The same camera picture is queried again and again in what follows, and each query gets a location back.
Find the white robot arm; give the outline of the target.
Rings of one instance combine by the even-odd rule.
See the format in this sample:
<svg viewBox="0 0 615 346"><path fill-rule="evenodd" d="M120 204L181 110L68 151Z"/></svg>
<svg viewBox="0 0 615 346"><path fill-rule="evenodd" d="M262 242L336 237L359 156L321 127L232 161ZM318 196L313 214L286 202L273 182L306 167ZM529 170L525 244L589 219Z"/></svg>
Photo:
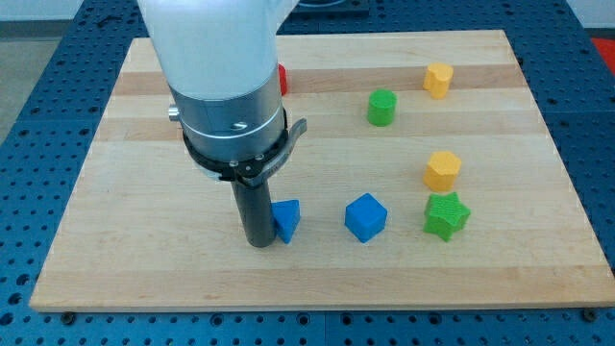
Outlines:
<svg viewBox="0 0 615 346"><path fill-rule="evenodd" d="M190 156L221 181L258 186L307 129L288 126L276 33L298 0L138 0Z"/></svg>

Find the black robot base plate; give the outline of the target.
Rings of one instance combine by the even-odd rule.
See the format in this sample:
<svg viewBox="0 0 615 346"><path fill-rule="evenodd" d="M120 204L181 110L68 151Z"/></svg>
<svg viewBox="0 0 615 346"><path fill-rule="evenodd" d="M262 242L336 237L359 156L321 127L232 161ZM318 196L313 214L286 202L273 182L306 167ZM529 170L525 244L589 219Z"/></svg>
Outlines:
<svg viewBox="0 0 615 346"><path fill-rule="evenodd" d="M291 16L367 15L370 11L370 3L370 0L300 0L292 10Z"/></svg>

